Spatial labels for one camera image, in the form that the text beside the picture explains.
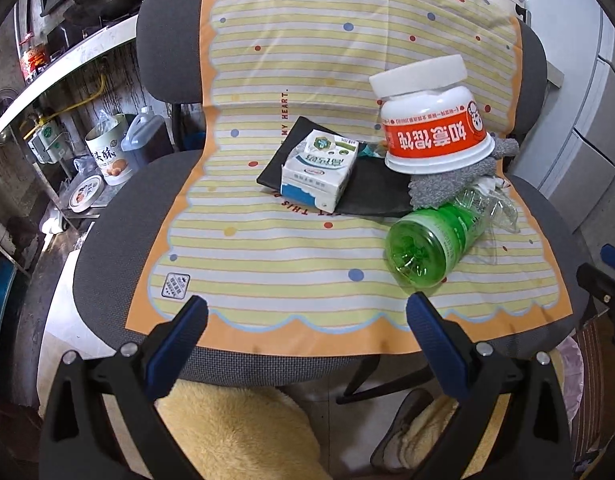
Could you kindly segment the grey knitted glove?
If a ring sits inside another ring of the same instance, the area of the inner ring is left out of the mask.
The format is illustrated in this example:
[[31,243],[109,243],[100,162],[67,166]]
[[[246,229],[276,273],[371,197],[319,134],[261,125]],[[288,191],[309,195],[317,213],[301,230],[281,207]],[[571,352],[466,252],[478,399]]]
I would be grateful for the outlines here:
[[515,157],[519,153],[516,139],[494,139],[491,155],[470,166],[443,172],[413,176],[408,185],[409,203],[414,210],[437,208],[451,200],[482,177],[494,177],[497,162],[504,157]]

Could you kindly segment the white tin with label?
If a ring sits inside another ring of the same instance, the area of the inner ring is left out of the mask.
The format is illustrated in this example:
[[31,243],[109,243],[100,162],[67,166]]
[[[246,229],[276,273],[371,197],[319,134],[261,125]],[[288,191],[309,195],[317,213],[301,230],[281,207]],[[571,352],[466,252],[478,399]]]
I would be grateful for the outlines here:
[[121,185],[132,177],[129,157],[121,146],[128,127],[124,114],[108,116],[85,137],[88,151],[108,185]]

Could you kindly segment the white blue milk carton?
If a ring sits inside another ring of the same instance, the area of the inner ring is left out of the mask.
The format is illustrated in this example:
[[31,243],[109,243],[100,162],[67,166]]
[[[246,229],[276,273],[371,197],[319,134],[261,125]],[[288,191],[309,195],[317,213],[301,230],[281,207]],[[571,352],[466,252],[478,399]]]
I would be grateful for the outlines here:
[[358,152],[357,141],[313,129],[287,156],[280,174],[280,194],[333,214]]

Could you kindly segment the blue plastic jug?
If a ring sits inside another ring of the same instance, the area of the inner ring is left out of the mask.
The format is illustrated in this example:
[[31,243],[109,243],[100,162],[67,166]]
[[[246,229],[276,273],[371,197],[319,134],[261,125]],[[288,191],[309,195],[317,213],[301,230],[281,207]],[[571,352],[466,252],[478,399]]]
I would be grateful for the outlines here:
[[166,121],[144,106],[129,125],[121,142],[121,150],[133,170],[140,170],[156,159],[174,153]]

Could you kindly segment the yellow fluffy slipper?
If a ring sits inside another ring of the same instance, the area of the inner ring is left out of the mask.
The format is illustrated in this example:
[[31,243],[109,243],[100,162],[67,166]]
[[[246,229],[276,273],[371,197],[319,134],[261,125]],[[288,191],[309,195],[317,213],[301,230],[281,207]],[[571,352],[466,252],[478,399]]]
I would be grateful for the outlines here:
[[220,387],[181,379],[156,409],[206,479],[330,477],[308,415],[273,387]]

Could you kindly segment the yellow striped dotted cloth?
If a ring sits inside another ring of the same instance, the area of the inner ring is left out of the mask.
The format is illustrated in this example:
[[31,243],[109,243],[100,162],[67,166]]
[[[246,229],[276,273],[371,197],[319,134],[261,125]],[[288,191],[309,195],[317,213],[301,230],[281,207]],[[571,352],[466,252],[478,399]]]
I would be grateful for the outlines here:
[[520,122],[534,38],[487,0],[145,0],[140,73],[159,99],[207,122],[199,162],[166,196],[125,325],[147,333],[192,295],[207,300],[201,346],[263,356],[418,350],[411,289],[385,260],[390,218],[326,214],[260,185],[300,119],[383,138],[370,77],[458,54],[485,128]]

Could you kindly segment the clear plastic tray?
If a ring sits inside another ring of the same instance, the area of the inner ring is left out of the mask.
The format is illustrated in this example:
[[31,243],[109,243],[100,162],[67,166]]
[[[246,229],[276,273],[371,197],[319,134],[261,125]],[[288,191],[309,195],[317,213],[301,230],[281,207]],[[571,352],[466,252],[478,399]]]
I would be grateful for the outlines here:
[[465,243],[461,258],[469,254],[475,242],[494,229],[511,234],[519,232],[518,211],[505,193],[507,184],[499,177],[484,176],[464,188],[451,204],[455,206],[465,227]]

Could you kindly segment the orange white instant noodle cup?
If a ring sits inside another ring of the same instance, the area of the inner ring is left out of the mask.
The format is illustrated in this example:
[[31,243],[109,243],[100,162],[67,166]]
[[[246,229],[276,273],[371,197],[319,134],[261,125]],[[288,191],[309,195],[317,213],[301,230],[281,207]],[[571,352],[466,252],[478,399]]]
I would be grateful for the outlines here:
[[381,122],[385,164],[411,176],[444,174],[490,156],[495,148],[470,90],[456,86],[386,99]]

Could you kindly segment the black box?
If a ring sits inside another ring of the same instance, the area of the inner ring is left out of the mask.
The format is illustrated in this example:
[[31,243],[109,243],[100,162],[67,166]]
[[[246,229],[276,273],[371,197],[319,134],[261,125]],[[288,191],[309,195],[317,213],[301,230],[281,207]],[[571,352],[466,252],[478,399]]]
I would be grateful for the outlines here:
[[[280,192],[282,166],[291,150],[313,130],[335,131],[300,116],[288,136],[257,177],[260,185]],[[363,156],[354,164],[351,177],[335,209],[336,214],[356,217],[402,218],[413,211],[409,196],[409,174],[399,174],[378,157]]]

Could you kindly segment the green plastic bottle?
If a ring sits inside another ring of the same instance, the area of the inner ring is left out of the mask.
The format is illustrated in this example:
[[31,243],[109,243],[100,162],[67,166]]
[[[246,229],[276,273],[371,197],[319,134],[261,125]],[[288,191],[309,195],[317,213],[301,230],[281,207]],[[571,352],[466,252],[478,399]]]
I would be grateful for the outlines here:
[[417,289],[439,285],[492,226],[501,201],[475,186],[437,208],[420,208],[396,221],[385,239],[388,267]]

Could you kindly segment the decorated plate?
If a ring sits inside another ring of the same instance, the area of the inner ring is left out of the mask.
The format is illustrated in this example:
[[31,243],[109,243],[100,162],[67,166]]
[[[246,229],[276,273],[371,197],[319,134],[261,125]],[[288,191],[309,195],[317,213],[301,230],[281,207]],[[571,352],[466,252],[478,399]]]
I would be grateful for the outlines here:
[[84,179],[71,193],[69,208],[76,214],[86,211],[96,202],[104,188],[105,181],[97,174]]

